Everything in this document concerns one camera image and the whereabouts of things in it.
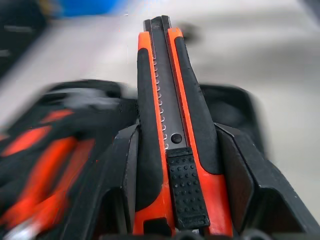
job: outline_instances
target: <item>white surface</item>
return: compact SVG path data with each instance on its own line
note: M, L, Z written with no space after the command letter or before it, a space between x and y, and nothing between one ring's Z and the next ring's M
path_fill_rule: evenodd
M145 2L128 16L76 18L48 30L1 85L0 125L49 83L91 78L136 87L142 22L169 15L173 26L199 26L200 39L188 52L200 83L237 85L256 96L270 158L320 222L320 27L315 20L295 0Z

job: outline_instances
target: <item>black tool case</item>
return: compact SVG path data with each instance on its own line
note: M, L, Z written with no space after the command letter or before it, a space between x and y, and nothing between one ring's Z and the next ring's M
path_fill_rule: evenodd
M290 184L270 161L264 159L263 141L250 95L242 89L230 86L200 87L212 119L216 122L234 237L237 238L237 234L241 234L247 228L255 228L270 235L275 232L320 233L319 225ZM92 98L96 97L92 90L102 94L100 97L104 96L110 100L111 106L105 108L92 103ZM75 99L79 99L78 95L85 94L86 100L82 102L83 108L80 110L72 101L66 101L74 97L75 93ZM97 144L88 160L89 169L72 188L71 204L61 223L36 239L164 239L165 237L160 235L130 235L138 204L137 174L143 174L137 169L139 143L143 139L140 135L137 100L123 98L122 87L119 84L100 80L80 80L50 87L3 133L0 154L24 131L38 126L50 112L66 108L75 112L86 111L87 115L96 114L96 119L103 119L103 123L90 122L88 119L92 118L84 118L84 126L88 129L91 125L100 124L98 130L95 127L92 130L95 131ZM12 155L11 158L0 157L1 215L16 201L22 191L35 160L44 150L42 144L40 141ZM274 238L270 238L261 231L246 232L244 236L250 238L245 239L309 239L299 234L275 235ZM2 226L0 239L6 233L7 230ZM188 232L179 233L174 238L202 239L201 236ZM206 239L232 238L207 236Z

